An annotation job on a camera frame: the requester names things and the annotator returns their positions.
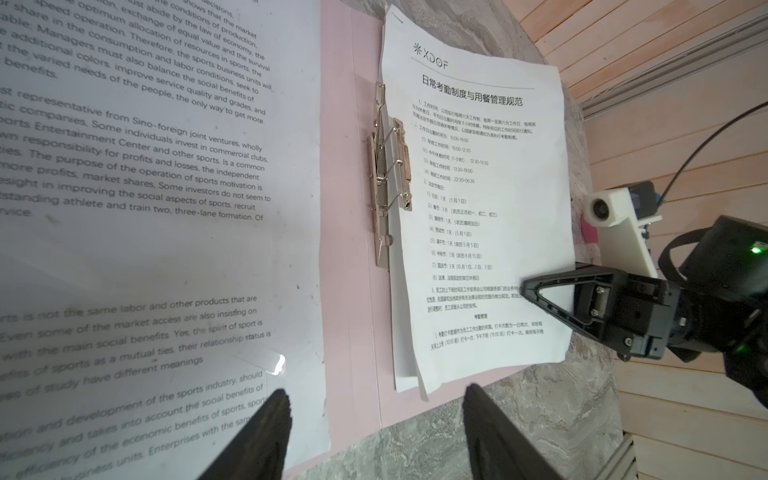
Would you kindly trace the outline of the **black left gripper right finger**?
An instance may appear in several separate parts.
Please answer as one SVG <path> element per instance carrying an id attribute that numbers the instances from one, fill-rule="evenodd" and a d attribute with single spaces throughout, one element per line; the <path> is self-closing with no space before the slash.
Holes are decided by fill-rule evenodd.
<path id="1" fill-rule="evenodd" d="M 462 412 L 474 479 L 561 478 L 478 384 L 466 388 Z"/>

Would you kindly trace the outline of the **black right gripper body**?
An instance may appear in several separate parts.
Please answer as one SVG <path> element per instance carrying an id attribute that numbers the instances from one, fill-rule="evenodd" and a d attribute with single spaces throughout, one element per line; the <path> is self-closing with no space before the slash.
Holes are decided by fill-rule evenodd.
<path id="1" fill-rule="evenodd" d="M 593 290 L 590 318 L 596 338 L 628 361 L 659 360 L 673 330 L 681 288 L 665 280 L 615 274 Z"/>

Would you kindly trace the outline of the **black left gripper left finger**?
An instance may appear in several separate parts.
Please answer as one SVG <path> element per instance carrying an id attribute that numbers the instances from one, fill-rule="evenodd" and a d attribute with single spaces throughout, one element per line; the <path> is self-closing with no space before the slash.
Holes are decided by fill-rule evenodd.
<path id="1" fill-rule="evenodd" d="M 275 390 L 199 480 L 280 480 L 293 425 L 289 396 Z"/>

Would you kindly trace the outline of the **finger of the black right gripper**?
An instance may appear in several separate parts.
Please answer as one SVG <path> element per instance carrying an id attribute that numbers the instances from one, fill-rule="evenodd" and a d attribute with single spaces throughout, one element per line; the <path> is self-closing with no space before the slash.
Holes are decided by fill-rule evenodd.
<path id="1" fill-rule="evenodd" d="M 577 333 L 604 342 L 626 283 L 625 271 L 579 266 L 525 279 L 520 294 Z"/>

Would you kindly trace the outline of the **pink folder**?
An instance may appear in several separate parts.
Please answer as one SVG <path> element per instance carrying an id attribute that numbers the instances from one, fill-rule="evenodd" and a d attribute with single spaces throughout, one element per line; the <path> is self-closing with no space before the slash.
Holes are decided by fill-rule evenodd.
<path id="1" fill-rule="evenodd" d="M 321 5 L 321 300 L 331 449 L 290 479 L 467 479 L 466 384 L 398 392 L 390 279 L 374 259 L 367 135 L 382 20 Z"/>

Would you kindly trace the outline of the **Chinese printed paper sheet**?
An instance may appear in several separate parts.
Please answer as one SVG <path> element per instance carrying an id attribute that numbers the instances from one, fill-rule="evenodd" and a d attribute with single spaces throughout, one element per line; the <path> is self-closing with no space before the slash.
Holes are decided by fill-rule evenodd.
<path id="1" fill-rule="evenodd" d="M 558 70 L 451 47 L 390 7 L 381 74 L 409 150 L 397 240 L 421 394 L 561 362 L 569 328 L 521 293 L 575 264 Z"/>

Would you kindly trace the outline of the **printed white paper sheet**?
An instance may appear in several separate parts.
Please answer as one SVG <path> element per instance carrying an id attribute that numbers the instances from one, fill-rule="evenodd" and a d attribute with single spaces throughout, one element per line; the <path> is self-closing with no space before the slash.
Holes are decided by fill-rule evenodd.
<path id="1" fill-rule="evenodd" d="M 326 453 L 316 1 L 1 5 L 1 475 Z"/>

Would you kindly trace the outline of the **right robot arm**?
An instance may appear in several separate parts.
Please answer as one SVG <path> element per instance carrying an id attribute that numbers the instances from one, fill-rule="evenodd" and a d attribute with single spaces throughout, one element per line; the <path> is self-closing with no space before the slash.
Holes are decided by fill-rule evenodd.
<path id="1" fill-rule="evenodd" d="M 767 402 L 767 228 L 720 216 L 658 259 L 663 278 L 580 264 L 523 281 L 523 298 L 623 361 L 690 363 L 719 353 L 725 374 Z"/>

